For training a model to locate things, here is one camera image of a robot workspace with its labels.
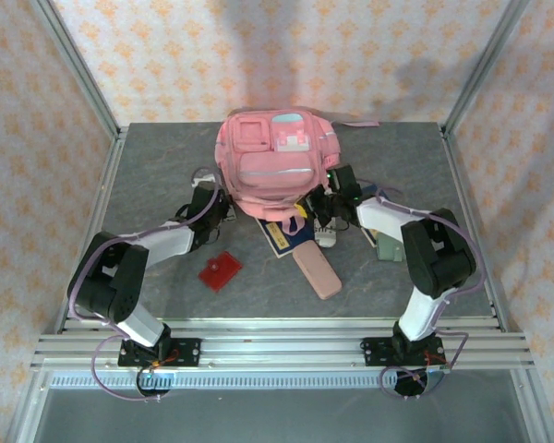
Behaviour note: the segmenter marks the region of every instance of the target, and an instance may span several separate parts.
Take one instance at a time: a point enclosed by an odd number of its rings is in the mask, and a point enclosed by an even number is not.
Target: green object
[[[376,235],[378,244],[378,259],[382,261],[403,261],[406,258],[404,254],[404,245],[398,240],[378,233]]]

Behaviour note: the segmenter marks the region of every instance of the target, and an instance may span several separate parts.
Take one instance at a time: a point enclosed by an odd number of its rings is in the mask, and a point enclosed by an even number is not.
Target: robotic arm
[[[416,211],[393,205],[384,197],[363,196],[349,165],[329,170],[329,180],[330,194],[319,186],[299,200],[297,207],[302,215],[317,218],[322,226],[331,217],[341,217],[355,226],[385,233],[404,244],[414,288],[406,310],[394,325],[393,356],[377,360],[379,365],[418,362],[423,350],[439,347],[432,344],[438,342],[435,323],[440,305],[476,271],[472,251],[458,233],[436,221],[444,219],[457,225],[450,210]],[[389,350],[384,353],[390,356]]]
[[[230,203],[219,189],[215,200],[213,182],[199,182],[188,205],[175,216],[146,233],[113,235],[105,231],[92,239],[83,259],[68,286],[72,306],[80,306],[116,329],[130,340],[124,341],[121,354],[129,354],[133,365],[163,361],[177,343],[170,337],[170,329],[154,317],[139,302],[144,273],[150,266],[169,257],[184,255],[205,245],[225,218]],[[185,225],[185,220],[196,218],[211,204],[202,217]],[[102,253],[95,253],[104,244]],[[89,266],[86,277],[78,278]]]

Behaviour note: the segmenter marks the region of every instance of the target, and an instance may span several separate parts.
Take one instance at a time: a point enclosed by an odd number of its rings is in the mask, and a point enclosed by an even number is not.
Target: floral wallpaper
[[[304,105],[443,121],[508,0],[55,0],[121,125]]]
[[[53,325],[110,140],[29,0],[0,0],[0,441]]]
[[[554,416],[554,0],[529,4],[457,141],[495,277]]]

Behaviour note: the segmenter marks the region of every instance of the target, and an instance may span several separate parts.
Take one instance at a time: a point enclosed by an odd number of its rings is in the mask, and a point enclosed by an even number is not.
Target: gray tabletop
[[[131,233],[160,225],[191,199],[191,173],[214,164],[219,123],[133,124],[119,163],[103,229]],[[436,124],[335,126],[343,160],[357,177],[403,191],[396,200],[420,209],[452,210],[464,225],[458,195]],[[141,300],[159,317],[398,317],[412,284],[405,263],[378,261],[356,228],[337,234],[324,255],[343,282],[327,301],[318,299],[291,256],[277,258],[256,222],[237,212],[217,242],[147,270]],[[218,293],[199,272],[224,250],[242,264]],[[485,293],[463,297],[444,316],[488,316]]]

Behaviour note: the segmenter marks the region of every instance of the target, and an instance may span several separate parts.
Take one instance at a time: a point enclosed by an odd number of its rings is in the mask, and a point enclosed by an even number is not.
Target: red square object
[[[223,251],[217,258],[210,258],[207,261],[207,268],[199,273],[199,279],[217,293],[241,269],[240,262],[229,252]]]

